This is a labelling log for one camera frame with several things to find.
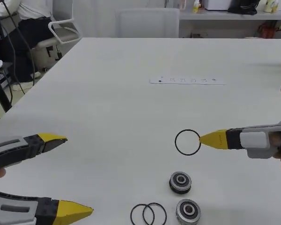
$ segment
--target shelf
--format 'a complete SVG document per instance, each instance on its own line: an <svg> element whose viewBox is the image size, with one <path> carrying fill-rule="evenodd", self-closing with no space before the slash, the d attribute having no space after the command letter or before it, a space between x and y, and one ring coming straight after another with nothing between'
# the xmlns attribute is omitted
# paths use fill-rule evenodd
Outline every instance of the shelf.
<svg viewBox="0 0 281 225"><path fill-rule="evenodd" d="M227 11L207 11L200 9L198 13L181 11L180 20L281 20L281 10L276 13L258 12L256 15L240 15Z"/></svg>

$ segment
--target black bag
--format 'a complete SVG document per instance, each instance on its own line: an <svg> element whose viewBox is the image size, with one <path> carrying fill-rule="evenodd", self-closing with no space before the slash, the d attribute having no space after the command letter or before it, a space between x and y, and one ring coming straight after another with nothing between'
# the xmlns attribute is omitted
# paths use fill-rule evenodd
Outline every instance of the black bag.
<svg viewBox="0 0 281 225"><path fill-rule="evenodd" d="M255 15L257 14L257 6L260 0L237 0L228 9L230 13L242 14L242 15Z"/></svg>

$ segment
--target office chair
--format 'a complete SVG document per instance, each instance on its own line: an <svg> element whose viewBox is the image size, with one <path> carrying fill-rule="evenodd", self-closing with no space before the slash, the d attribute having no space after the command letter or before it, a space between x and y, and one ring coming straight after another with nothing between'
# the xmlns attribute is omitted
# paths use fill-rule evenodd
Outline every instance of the office chair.
<svg viewBox="0 0 281 225"><path fill-rule="evenodd" d="M178 38L180 11L176 8L131 8L116 13L118 38Z"/></svg>
<svg viewBox="0 0 281 225"><path fill-rule="evenodd" d="M58 56L56 60L60 60L62 54L59 51L58 45L76 42L82 38L73 17L73 0L53 0L52 16L53 20L49 23L48 27L54 37L39 42L33 49L36 66L44 72L47 70L47 61L45 60L47 57L38 57L38 53L41 55L41 52L47 49L47 53L50 56L53 46L56 46Z"/></svg>

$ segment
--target ball bearing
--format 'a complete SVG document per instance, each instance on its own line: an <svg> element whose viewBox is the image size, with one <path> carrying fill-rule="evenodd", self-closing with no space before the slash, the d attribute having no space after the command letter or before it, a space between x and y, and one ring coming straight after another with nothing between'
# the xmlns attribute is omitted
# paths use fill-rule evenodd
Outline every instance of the ball bearing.
<svg viewBox="0 0 281 225"><path fill-rule="evenodd" d="M170 177L170 188L177 194L186 194L191 190L192 179L184 172L175 172Z"/></svg>
<svg viewBox="0 0 281 225"><path fill-rule="evenodd" d="M194 201L183 199L178 202L176 217L181 225L196 225L201 217L201 209Z"/></svg>

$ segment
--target white shirt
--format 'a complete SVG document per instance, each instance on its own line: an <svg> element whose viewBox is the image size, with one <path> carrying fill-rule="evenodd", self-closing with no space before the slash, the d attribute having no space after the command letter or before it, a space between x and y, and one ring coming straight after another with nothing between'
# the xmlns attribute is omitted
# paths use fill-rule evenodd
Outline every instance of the white shirt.
<svg viewBox="0 0 281 225"><path fill-rule="evenodd" d="M5 0L10 13L17 12L22 20L50 17L51 13L46 0ZM2 3L0 3L0 17L8 16Z"/></svg>

